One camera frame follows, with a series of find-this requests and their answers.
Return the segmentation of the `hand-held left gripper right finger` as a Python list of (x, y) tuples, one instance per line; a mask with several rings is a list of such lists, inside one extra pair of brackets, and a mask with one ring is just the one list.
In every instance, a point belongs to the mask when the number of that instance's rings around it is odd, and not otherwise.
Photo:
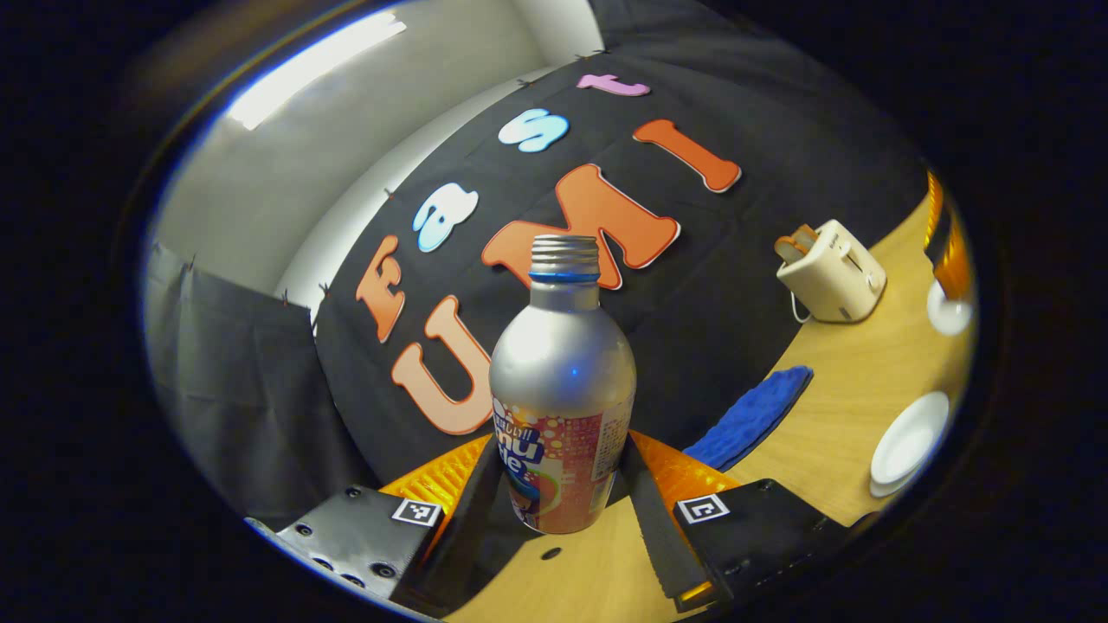
[(678, 612), (771, 613), (815, 588), (878, 519), (843, 524), (774, 478), (740, 484), (630, 431), (620, 477), (661, 593)]

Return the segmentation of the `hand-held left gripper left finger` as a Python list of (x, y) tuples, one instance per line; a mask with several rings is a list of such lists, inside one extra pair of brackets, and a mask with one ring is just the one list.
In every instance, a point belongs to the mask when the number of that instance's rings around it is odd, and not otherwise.
[(466, 603), (502, 470), (496, 441), (482, 435), (379, 490), (347, 486), (281, 530), (247, 524), (347, 593), (439, 619)]

